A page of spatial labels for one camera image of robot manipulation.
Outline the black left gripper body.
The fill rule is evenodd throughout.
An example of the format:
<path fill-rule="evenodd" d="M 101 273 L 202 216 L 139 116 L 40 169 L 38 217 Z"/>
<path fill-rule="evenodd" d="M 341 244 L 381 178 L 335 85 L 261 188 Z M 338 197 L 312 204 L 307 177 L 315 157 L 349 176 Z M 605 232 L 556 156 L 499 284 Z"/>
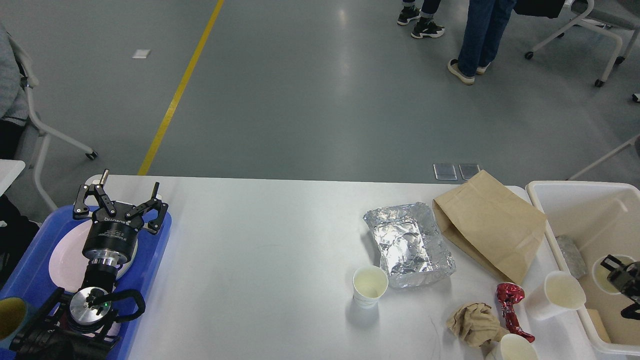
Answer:
<path fill-rule="evenodd" d="M 112 259 L 128 264 L 137 250 L 138 230 L 119 219 L 92 219 L 82 255 L 89 260 Z"/>

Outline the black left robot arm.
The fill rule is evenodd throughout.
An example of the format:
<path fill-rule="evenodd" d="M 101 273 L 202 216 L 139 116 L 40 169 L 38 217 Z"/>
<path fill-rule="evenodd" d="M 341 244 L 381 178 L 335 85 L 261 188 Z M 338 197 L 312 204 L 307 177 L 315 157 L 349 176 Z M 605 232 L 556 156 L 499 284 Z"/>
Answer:
<path fill-rule="evenodd" d="M 169 241 L 169 205 L 158 194 L 138 205 L 106 194 L 108 171 L 82 184 L 71 206 L 39 228 L 1 299 L 3 360 L 124 360 Z"/>

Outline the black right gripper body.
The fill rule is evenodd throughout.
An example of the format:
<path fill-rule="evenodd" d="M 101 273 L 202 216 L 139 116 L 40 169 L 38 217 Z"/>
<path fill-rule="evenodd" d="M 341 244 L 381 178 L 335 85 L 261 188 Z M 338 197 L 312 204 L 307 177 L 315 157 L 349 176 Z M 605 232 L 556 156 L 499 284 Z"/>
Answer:
<path fill-rule="evenodd" d="M 620 271 L 620 292 L 636 303 L 640 301 L 640 262 L 626 265 Z"/>

